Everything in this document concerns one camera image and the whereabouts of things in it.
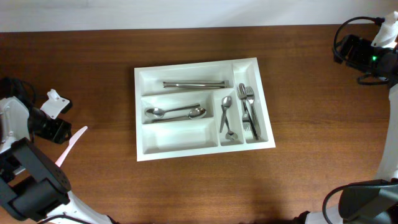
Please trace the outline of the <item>white plastic knife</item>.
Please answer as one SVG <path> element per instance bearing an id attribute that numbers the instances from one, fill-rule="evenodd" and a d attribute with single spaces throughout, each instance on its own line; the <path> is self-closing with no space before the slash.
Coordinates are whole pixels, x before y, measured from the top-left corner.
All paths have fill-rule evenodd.
<path id="1" fill-rule="evenodd" d="M 59 156 L 59 158 L 55 161 L 55 164 L 58 167 L 61 167 L 65 159 L 67 158 L 69 152 L 73 148 L 73 146 L 76 144 L 76 142 L 80 139 L 80 137 L 83 135 L 83 133 L 88 129 L 88 126 L 84 126 L 81 129 L 79 129 L 68 141 L 68 146 L 67 148 L 62 152 L 62 154 Z"/>

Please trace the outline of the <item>silver spoon dark handle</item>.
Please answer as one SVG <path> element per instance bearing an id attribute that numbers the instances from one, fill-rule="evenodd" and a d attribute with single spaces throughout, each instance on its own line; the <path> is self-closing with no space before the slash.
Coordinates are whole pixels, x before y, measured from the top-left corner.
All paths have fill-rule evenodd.
<path id="1" fill-rule="evenodd" d="M 148 118 L 160 119 L 160 118 L 163 118 L 165 116 L 165 114 L 168 113 L 168 112 L 187 110 L 187 109 L 194 109 L 194 108 L 199 107 L 199 106 L 200 106 L 200 104 L 197 103 L 197 104 L 183 106 L 183 107 L 179 107 L 179 108 L 173 108 L 173 109 L 169 109 L 169 110 L 162 110 L 160 108 L 149 108 L 149 109 L 147 109 L 145 111 L 145 115 Z"/>

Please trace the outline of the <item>silver fork long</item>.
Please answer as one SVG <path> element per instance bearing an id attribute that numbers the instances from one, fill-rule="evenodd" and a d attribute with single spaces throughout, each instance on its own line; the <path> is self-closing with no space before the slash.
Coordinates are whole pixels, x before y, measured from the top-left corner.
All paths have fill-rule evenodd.
<path id="1" fill-rule="evenodd" d="M 259 138 L 257 136 L 256 128 L 255 128 L 254 123 L 252 121 L 249 109 L 248 109 L 248 107 L 246 105 L 247 96 L 246 96 L 246 89 L 245 89 L 245 86 L 244 86 L 243 83 L 240 83 L 238 85 L 237 91 L 238 91 L 238 93 L 237 93 L 238 98 L 241 100 L 241 103 L 242 103 L 242 106 L 243 106 L 243 114 L 247 113 L 249 115 L 249 119 L 250 119 L 250 123 L 251 123 L 252 135 L 253 135 L 255 140 L 258 140 Z"/>

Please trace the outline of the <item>silver fork short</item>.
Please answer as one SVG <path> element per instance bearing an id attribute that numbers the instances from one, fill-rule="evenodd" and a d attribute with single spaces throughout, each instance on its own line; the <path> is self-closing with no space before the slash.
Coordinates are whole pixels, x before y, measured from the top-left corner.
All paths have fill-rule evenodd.
<path id="1" fill-rule="evenodd" d="M 245 131 L 251 131 L 251 123 L 250 123 L 249 115 L 247 113 L 243 114 L 242 122 L 243 122 L 243 129 Z"/>

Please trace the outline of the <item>small dark-handled spoon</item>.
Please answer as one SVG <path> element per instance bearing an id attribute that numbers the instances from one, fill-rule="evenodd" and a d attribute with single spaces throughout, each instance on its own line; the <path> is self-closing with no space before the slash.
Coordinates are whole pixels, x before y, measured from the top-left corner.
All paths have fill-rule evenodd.
<path id="1" fill-rule="evenodd" d="M 223 131 L 223 126 L 226 124 L 226 119 L 227 119 L 226 111 L 231 105 L 232 105 L 232 97 L 226 96 L 221 100 L 222 115 L 220 123 L 220 133 Z"/>

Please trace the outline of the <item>white plastic cutlery tray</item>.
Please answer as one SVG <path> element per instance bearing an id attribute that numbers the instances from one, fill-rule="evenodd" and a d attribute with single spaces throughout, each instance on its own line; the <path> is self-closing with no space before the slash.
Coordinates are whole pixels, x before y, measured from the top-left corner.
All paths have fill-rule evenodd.
<path id="1" fill-rule="evenodd" d="M 162 82 L 223 81 L 227 88 L 164 88 Z M 255 140 L 251 131 L 243 129 L 243 106 L 237 87 L 251 86 L 255 95 L 255 109 L 261 135 Z M 256 58 L 189 63 L 134 70 L 136 103 L 136 147 L 138 161 L 173 157 L 197 156 L 222 152 L 248 151 L 275 147 L 271 122 Z M 220 133 L 221 100 L 232 97 L 227 109 L 229 128 L 238 135 L 230 141 L 225 138 L 227 126 Z M 145 115 L 149 108 L 169 110 L 199 103 L 207 114 L 200 119 L 180 118 L 152 123 Z M 186 116 L 191 109 L 168 112 L 163 118 Z"/>

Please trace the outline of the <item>small silver teaspoon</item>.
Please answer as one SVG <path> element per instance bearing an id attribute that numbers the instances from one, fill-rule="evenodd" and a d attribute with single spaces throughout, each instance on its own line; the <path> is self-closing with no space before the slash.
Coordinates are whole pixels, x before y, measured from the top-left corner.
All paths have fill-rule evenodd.
<path id="1" fill-rule="evenodd" d="M 225 125 L 227 126 L 227 133 L 225 135 L 225 138 L 227 140 L 230 140 L 230 141 L 237 140 L 238 139 L 238 135 L 229 128 L 228 118 L 226 119 L 226 124 Z"/>

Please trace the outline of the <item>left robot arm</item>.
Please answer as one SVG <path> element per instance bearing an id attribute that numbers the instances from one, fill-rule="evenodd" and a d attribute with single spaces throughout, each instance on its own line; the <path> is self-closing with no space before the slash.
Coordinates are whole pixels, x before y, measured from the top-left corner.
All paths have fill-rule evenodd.
<path id="1" fill-rule="evenodd" d="M 54 89 L 36 107 L 34 90 L 17 78 L 1 79 L 1 206 L 19 221 L 37 223 L 114 223 L 73 192 L 61 169 L 68 153 L 86 131 L 71 132 L 60 119 L 72 101 Z"/>

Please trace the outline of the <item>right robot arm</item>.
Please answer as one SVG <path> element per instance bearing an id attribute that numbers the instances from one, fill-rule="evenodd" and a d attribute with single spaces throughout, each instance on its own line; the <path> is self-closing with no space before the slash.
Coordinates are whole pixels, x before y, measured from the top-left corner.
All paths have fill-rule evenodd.
<path id="1" fill-rule="evenodd" d="M 335 61 L 363 73 L 360 85 L 369 77 L 372 85 L 388 87 L 389 112 L 383 152 L 374 176 L 369 180 L 341 185 L 323 198 L 318 212 L 303 212 L 295 223 L 397 223 L 397 44 L 347 35 L 334 43 Z"/>

